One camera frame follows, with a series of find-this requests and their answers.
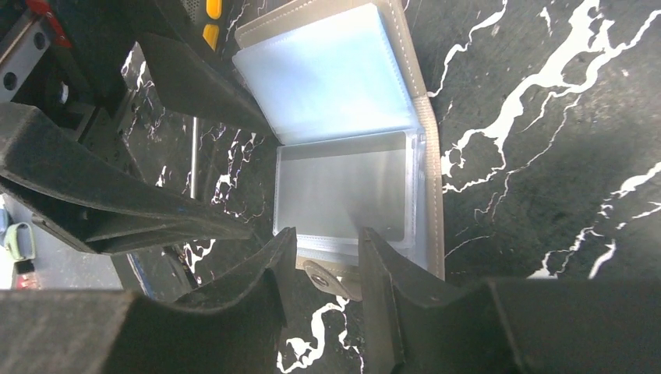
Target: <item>marble tabletop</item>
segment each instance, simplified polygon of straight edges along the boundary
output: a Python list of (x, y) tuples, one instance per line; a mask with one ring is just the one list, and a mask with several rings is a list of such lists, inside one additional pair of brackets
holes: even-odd
[[(237, 1), (237, 26), (284, 1)], [(661, 275), (661, 3), (658, 0), (404, 0), (441, 134), (447, 281)], [(186, 194), (192, 119), (157, 99), (139, 46), (123, 75), (142, 120), (125, 132), (147, 180)], [(277, 142), (202, 121), (202, 198), (258, 242), (184, 246), (198, 284), (272, 228)], [(300, 316), (282, 372), (360, 372), (358, 302), (296, 280)]]

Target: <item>leather cover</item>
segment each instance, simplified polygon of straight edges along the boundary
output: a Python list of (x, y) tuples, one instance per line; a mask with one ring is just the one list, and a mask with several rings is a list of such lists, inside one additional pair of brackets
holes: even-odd
[[(427, 89), (422, 80), (422, 72), (415, 55), (413, 41), (401, 3), (398, 0), (295, 0), (239, 27), (235, 32), (235, 37), (239, 47), (247, 48), (279, 34), (368, 3), (376, 5), (380, 11), (406, 88), (411, 95), (419, 122), (425, 129), (428, 271), (440, 279), (444, 279), (443, 191), (437, 121), (429, 98), (426, 96)], [(358, 278), (355, 277), (357, 274), (356, 268), (330, 263), (320, 264), (320, 261), (315, 262), (333, 276), (342, 277), (342, 282), (327, 280), (329, 287), (319, 289), (336, 295), (354, 294), (348, 288), (355, 288), (356, 282), (359, 282)], [(303, 264), (306, 263), (306, 259), (298, 259), (296, 263), (299, 269), (304, 269)], [(322, 272), (315, 272), (314, 274), (323, 277)]]

